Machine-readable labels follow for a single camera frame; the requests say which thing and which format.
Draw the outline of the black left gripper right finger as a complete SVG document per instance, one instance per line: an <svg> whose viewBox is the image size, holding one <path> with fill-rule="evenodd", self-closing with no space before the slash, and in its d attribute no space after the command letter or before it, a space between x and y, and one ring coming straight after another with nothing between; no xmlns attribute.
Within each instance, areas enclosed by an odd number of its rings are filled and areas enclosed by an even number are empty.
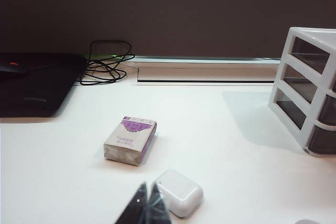
<svg viewBox="0 0 336 224"><path fill-rule="evenodd" d="M157 184L154 184L151 190L150 199L146 207L145 223L171 224L168 210Z"/></svg>

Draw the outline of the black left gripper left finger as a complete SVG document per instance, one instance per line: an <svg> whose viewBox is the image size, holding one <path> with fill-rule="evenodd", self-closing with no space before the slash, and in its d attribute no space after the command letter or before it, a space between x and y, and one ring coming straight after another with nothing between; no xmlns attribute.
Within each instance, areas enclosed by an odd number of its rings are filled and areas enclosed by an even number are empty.
<svg viewBox="0 0 336 224"><path fill-rule="evenodd" d="M143 182L115 223L145 223L147 200L147 186Z"/></svg>

